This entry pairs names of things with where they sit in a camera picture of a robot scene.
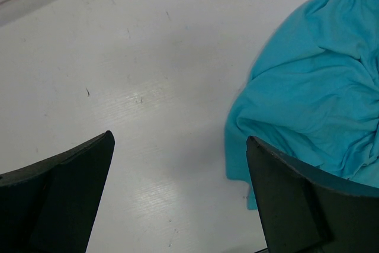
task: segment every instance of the scuffed white surface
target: scuffed white surface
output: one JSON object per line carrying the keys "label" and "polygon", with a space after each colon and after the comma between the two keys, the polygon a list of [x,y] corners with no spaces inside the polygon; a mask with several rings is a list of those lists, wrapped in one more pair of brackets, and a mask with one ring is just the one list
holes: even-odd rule
{"label": "scuffed white surface", "polygon": [[88,252],[263,248],[248,186],[224,176],[223,125],[263,44],[304,1],[7,2],[0,172],[110,129]]}

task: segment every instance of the cloth fold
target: cloth fold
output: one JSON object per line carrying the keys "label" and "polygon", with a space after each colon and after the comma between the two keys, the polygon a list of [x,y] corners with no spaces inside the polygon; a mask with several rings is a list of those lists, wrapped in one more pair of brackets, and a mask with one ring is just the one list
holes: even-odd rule
{"label": "cloth fold", "polygon": [[[225,127],[226,174],[251,185],[257,136],[331,174],[379,187],[379,0],[310,0],[272,36]],[[248,208],[256,209],[251,191]]]}

